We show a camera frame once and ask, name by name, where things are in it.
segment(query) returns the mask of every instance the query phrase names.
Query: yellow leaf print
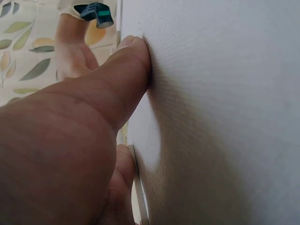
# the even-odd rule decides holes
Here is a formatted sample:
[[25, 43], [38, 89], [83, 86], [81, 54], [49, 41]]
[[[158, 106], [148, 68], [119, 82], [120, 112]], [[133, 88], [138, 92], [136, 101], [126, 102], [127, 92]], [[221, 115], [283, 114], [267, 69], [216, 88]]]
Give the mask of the yellow leaf print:
[[10, 78], [10, 77], [12, 77], [14, 75], [14, 73], [15, 73], [15, 67], [16, 67], [16, 61], [14, 61], [14, 63], [11, 65], [11, 67], [7, 71], [6, 78]]
[[97, 28], [97, 21], [93, 20], [90, 22], [88, 30], [86, 31], [85, 35], [85, 43], [87, 45], [94, 45], [102, 40], [105, 36], [106, 30], [105, 29], [98, 29]]
[[33, 42], [33, 48], [38, 48], [41, 46], [54, 46], [54, 40], [47, 37], [41, 37]]
[[10, 64], [10, 53], [9, 52], [5, 52], [2, 60], [1, 60], [1, 64], [0, 64], [0, 70], [1, 72], [3, 72], [4, 70], [6, 70], [8, 68]]

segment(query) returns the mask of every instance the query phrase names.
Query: finger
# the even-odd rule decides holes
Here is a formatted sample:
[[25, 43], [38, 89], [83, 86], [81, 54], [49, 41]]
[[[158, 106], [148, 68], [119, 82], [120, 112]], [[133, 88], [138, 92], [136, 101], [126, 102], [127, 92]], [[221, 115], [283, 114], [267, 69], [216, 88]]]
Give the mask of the finger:
[[85, 62], [86, 67], [90, 70], [96, 69], [99, 66], [99, 64], [92, 50], [88, 49], [85, 55], [86, 55], [86, 62]]
[[123, 177], [129, 190], [132, 188], [132, 183], [135, 177], [135, 163], [129, 148], [124, 144], [117, 146], [117, 161], [115, 170]]
[[105, 64], [88, 76], [61, 82], [42, 90], [71, 97], [64, 107], [72, 112], [92, 107], [117, 131], [128, 120], [145, 93], [150, 75], [150, 55], [145, 42], [129, 36]]

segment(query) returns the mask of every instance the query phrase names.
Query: leaf pattern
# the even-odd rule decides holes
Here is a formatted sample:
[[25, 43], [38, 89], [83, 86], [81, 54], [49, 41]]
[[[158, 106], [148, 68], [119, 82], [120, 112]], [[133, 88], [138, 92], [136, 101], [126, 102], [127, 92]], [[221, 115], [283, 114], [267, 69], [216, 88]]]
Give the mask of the leaf pattern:
[[1, 18], [1, 17], [4, 17], [7, 13], [9, 13], [10, 8], [11, 8], [11, 2], [5, 4], [5, 5], [2, 7], [2, 12], [1, 12], [0, 18]]
[[16, 61], [14, 61], [14, 63], [8, 69], [8, 71], [6, 73], [6, 78], [10, 78], [10, 77], [12, 77], [14, 75], [14, 73], [15, 73], [15, 67], [16, 67]]
[[11, 45], [12, 42], [13, 41], [9, 40], [9, 39], [1, 40], [0, 41], [0, 49], [6, 49], [6, 48], [10, 47], [10, 45]]
[[50, 52], [54, 52], [54, 46], [50, 46], [50, 45], [40, 46], [31, 49], [30, 51], [34, 53], [50, 53]]
[[15, 14], [17, 11], [19, 11], [20, 5], [18, 3], [14, 4], [14, 10], [13, 10], [13, 14]]
[[6, 70], [10, 64], [10, 53], [9, 52], [4, 52], [4, 55], [2, 57], [1, 63], [0, 63], [0, 70], [3, 72]]
[[13, 50], [20, 50], [24, 47], [24, 45], [27, 42], [27, 39], [29, 38], [29, 35], [31, 33], [32, 30], [32, 26], [19, 38], [19, 40], [17, 40], [17, 42], [15, 43]]
[[7, 104], [13, 103], [14, 101], [19, 100], [19, 99], [21, 99], [21, 98], [15, 97], [15, 98], [11, 99], [9, 102], [7, 102]]
[[17, 88], [14, 89], [14, 93], [16, 94], [27, 94], [27, 93], [33, 93], [38, 91], [38, 88]]
[[33, 47], [41, 47], [41, 46], [54, 46], [54, 40], [48, 37], [40, 37], [33, 42]]
[[40, 61], [28, 74], [26, 74], [20, 81], [31, 80], [42, 75], [49, 67], [50, 59]]
[[30, 22], [15, 22], [6, 31], [4, 31], [4, 33], [15, 33], [19, 30], [24, 29], [25, 27], [28, 27], [30, 24]]

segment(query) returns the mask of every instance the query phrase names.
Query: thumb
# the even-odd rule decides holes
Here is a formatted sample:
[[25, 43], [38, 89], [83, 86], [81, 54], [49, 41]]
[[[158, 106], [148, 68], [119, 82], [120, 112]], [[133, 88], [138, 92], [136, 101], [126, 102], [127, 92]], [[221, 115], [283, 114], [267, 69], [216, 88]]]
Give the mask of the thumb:
[[82, 104], [92, 107], [118, 130], [147, 89], [150, 64], [145, 42], [128, 36], [105, 64], [87, 76], [52, 85], [41, 92], [68, 96], [65, 106], [72, 108], [73, 113], [84, 110]]

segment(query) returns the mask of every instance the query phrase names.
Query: white panel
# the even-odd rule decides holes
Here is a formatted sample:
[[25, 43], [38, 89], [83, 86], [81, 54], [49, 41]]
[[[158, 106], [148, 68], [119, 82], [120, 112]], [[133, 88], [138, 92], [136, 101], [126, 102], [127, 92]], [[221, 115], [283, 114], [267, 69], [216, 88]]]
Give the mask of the white panel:
[[150, 224], [299, 224], [300, 1], [140, 4], [122, 31], [152, 56], [128, 130]]

